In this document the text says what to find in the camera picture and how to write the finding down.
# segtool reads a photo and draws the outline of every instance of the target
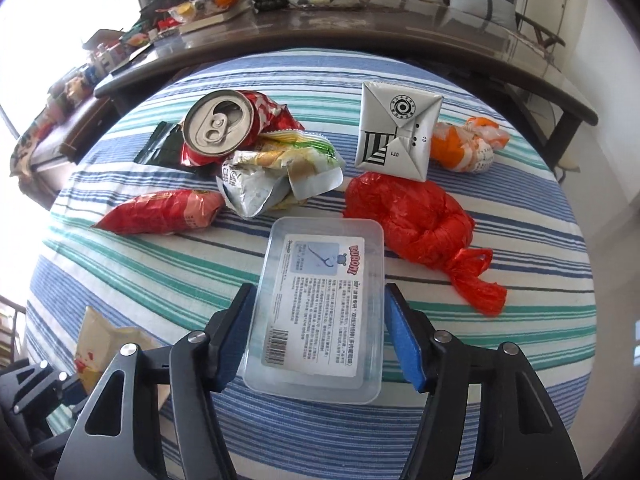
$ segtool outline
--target striped tablecloth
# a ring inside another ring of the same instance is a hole
[[[51,210],[31,282],[30,357],[72,370],[87,305],[118,326],[141,326],[174,343],[228,307],[242,282],[258,282],[279,214],[244,221],[225,211],[212,228],[174,236],[125,238],[89,229],[115,205],[141,193],[216,188],[188,173],[132,162],[159,121],[180,120],[214,89],[265,92],[289,104],[308,130],[331,140],[347,161],[346,185],[360,173],[353,159],[360,87],[368,80],[440,92],[440,120],[460,124],[484,115],[512,134],[485,174],[429,170],[429,178],[476,220],[473,245],[494,250],[483,277],[507,287],[504,313],[497,319],[481,316],[443,274],[393,255],[385,261],[386,280],[397,283],[436,328],[467,343],[519,344],[570,425],[591,370],[596,309],[585,244],[562,190],[522,136],[468,92],[403,62],[356,52],[289,50],[224,62],[168,86],[122,118],[79,164]],[[342,190],[286,214],[340,216]],[[238,474],[255,480],[398,478],[425,397],[403,381],[388,340],[383,379],[375,402],[347,406],[256,394],[236,378],[214,402]],[[479,390],[470,390],[469,403],[458,476],[469,472],[473,459]],[[170,402],[162,415],[168,470],[180,477]]]

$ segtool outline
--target barcode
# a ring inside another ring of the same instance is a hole
[[[267,351],[264,360],[272,365],[284,365],[284,355],[287,351],[289,332],[273,328],[269,334]]]

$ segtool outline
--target blue gripper pad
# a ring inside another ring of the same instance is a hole
[[[409,323],[402,315],[400,306],[386,287],[385,325],[404,378],[414,386],[417,392],[423,393],[426,389],[427,377],[422,370],[420,347]]]
[[[240,307],[238,315],[234,319],[229,332],[222,345],[220,345],[220,368],[216,374],[217,391],[221,392],[224,387],[236,378],[238,366],[242,360],[246,341],[251,328],[251,318],[254,313],[255,287],[252,287]]]

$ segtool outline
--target clear plastic box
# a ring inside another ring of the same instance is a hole
[[[246,385],[320,402],[375,399],[382,386],[384,276],[377,222],[277,220],[245,352]]]

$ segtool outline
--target blue picture on label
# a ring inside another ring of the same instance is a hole
[[[340,254],[339,251],[340,244],[331,242],[296,242],[293,246],[290,271],[335,276],[338,268],[347,264],[347,255]]]

